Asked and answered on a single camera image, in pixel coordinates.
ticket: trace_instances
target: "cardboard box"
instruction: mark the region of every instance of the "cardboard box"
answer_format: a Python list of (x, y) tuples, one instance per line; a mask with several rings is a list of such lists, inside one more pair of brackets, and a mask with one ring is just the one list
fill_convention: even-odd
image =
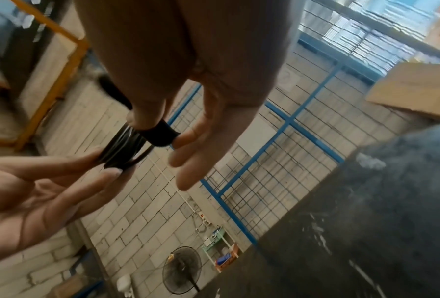
[(440, 64), (400, 63), (373, 86), (366, 99), (440, 119)]
[(55, 286), (50, 293), (48, 293), (47, 298), (70, 298), (84, 288), (85, 285), (85, 279), (76, 274)]

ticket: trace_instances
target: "black table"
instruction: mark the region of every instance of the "black table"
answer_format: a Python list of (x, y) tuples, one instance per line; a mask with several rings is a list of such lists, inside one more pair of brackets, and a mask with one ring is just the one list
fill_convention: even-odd
[(440, 126), (358, 149), (196, 297), (217, 292), (440, 297)]

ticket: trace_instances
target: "power outlet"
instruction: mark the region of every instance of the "power outlet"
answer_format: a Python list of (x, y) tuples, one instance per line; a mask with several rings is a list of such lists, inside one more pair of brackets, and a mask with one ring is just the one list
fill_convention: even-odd
[(197, 214), (204, 221), (206, 225), (211, 225), (211, 222), (205, 217), (205, 214), (202, 211), (198, 211)]

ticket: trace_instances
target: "orange metal frame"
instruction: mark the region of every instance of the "orange metal frame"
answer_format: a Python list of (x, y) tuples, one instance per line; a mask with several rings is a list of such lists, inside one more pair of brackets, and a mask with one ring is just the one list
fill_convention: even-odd
[(58, 78), (53, 83), (53, 86), (50, 88), (42, 103), (38, 107), (37, 111), (32, 116), (29, 123), (24, 128), (24, 131), (20, 134), (17, 140), (0, 139), (0, 147), (14, 147), (16, 151), (20, 151), (35, 135), (38, 126), (43, 121), (48, 111), (52, 108), (57, 96), (62, 93), (63, 89), (70, 80), (74, 70), (80, 65), (82, 59), (84, 59), (87, 50), (89, 49), (89, 44), (85, 39), (78, 39), (67, 30), (65, 30), (63, 27), (61, 27), (58, 23), (45, 17), (38, 9), (33, 7), (31, 4), (27, 4), (23, 0), (11, 1), (14, 2), (14, 4), (20, 10), (33, 15), (37, 21), (45, 24), (54, 33), (63, 35), (64, 37), (74, 42), (77, 46), (74, 52), (69, 56), (68, 62), (64, 66)]

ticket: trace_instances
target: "metal grid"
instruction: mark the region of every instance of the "metal grid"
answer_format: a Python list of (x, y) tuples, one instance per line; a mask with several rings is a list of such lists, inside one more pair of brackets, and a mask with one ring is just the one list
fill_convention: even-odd
[[(325, 36), (336, 25), (321, 14), (342, 19), (317, 3), (307, 6), (300, 29), (312, 38), (301, 38), (284, 65), (299, 81), (289, 90), (277, 86), (259, 111), (275, 136), (252, 157), (235, 144), (228, 162), (202, 180), (218, 212), (253, 244), (358, 146), (429, 125), (364, 97), (374, 75), (382, 75), (372, 63), (389, 70), (414, 55), (430, 63), (440, 59), (406, 45), (394, 51), (398, 41), (355, 21), (352, 30), (341, 28), (352, 42), (339, 48)], [(185, 131), (201, 115), (202, 95), (196, 88), (176, 112), (171, 123), (177, 131)]]

